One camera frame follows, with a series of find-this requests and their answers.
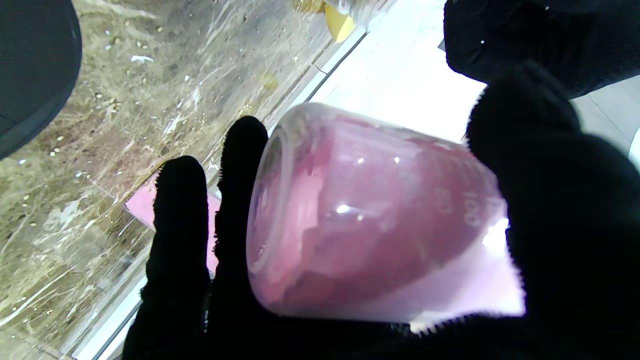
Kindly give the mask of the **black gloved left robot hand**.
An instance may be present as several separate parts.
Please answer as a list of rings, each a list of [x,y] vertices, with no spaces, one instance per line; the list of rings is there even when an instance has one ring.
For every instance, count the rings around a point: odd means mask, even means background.
[[[639,75],[637,0],[448,0],[446,63],[483,84],[528,60],[574,99]]]

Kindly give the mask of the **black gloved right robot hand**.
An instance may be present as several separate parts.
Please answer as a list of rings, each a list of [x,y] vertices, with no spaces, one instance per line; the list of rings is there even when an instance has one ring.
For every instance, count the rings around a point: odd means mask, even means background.
[[[639,173],[585,133],[559,82],[527,61],[489,82],[471,110],[471,152],[507,202],[506,243],[523,316],[469,314],[423,333],[406,325],[281,317],[253,296],[244,248],[268,138],[235,121],[222,151],[215,278],[208,199],[192,156],[163,164],[141,306],[124,360],[637,360]]]

